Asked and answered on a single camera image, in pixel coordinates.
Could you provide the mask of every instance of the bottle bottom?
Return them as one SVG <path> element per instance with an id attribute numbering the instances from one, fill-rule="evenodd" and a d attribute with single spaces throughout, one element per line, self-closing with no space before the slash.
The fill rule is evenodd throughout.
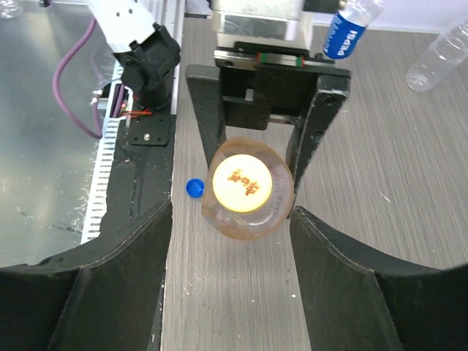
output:
<path id="1" fill-rule="evenodd" d="M 433 88 L 433 85 L 429 84 L 429 79 L 422 74 L 408 74 L 406 80 L 408 87 L 418 93 L 422 93 Z"/>
<path id="2" fill-rule="evenodd" d="M 202 216 L 228 238 L 262 238 L 281 226 L 293 206 L 289 167 L 255 140 L 226 141 L 213 158 L 205 184 Z"/>

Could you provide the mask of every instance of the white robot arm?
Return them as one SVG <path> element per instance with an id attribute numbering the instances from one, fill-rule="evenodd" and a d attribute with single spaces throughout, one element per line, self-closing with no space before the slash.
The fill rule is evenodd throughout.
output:
<path id="1" fill-rule="evenodd" d="M 170 102 L 170 74 L 181 57 L 178 43 L 141 0 L 85 0 L 124 68 L 122 83 L 139 106 L 160 109 Z"/>
<path id="2" fill-rule="evenodd" d="M 114 53 L 131 51 L 154 32 L 154 16 L 139 0 L 85 0 Z"/>

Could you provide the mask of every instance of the plastic bottle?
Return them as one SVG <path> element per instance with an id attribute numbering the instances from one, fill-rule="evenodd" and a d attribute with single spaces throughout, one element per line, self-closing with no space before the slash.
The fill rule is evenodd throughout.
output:
<path id="1" fill-rule="evenodd" d="M 423 92 L 435 87 L 468 56 L 468 16 L 458 18 L 408 70 L 407 85 Z"/>
<path id="2" fill-rule="evenodd" d="M 0 0 L 0 18 L 14 18 L 23 13 L 23 0 Z"/>
<path id="3" fill-rule="evenodd" d="M 330 59 L 351 55 L 367 26 L 383 11 L 383 0 L 348 0 L 331 21 L 323 52 Z"/>
<path id="4" fill-rule="evenodd" d="M 252 240 L 281 225 L 293 198 L 293 177 L 282 158 L 265 144 L 235 137 L 214 155 L 202 215 L 222 234 Z"/>

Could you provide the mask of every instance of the gray floor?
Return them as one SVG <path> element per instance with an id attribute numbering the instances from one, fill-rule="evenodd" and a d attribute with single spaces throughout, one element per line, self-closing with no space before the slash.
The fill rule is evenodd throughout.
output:
<path id="1" fill-rule="evenodd" d="M 187 20 L 184 66 L 212 64 L 206 20 Z M 325 29 L 315 34 L 317 47 Z M 468 66 L 426 94 L 404 74 L 433 40 L 370 31 L 340 62 L 352 96 L 303 180 L 298 204 L 366 244 L 423 265 L 468 260 Z M 230 129 L 284 154 L 289 130 Z M 309 350 L 288 223 L 242 243 L 210 228 L 184 184 L 206 175 L 186 85 L 181 87 L 174 166 L 174 227 L 167 267 L 163 350 Z"/>
<path id="2" fill-rule="evenodd" d="M 80 243 L 97 143 L 64 115 L 51 82 L 90 20 L 84 6 L 46 10 L 36 2 L 20 17 L 0 20 L 0 267 L 35 264 Z M 91 93 L 99 87 L 92 63 L 106 76 L 115 62 L 103 59 L 103 48 L 97 29 L 61 82 L 89 127 Z"/>

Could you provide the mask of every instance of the metal bracket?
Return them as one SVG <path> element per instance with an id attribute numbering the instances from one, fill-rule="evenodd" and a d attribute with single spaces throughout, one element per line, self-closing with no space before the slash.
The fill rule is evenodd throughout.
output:
<path id="1" fill-rule="evenodd" d="M 314 152 L 349 95 L 350 71 L 312 58 L 272 64 L 252 61 L 252 54 L 229 57 L 223 52 L 220 58 L 218 52 L 220 67 L 191 65 L 186 73 L 207 164 L 226 140 L 225 126 L 264 130 L 268 122 L 291 124 L 295 128 L 285 159 L 297 194 Z M 291 62 L 287 55 L 280 59 Z"/>
<path id="2" fill-rule="evenodd" d="M 137 146 L 166 146 L 169 143 L 170 109 L 152 115 L 130 119 L 128 144 Z"/>

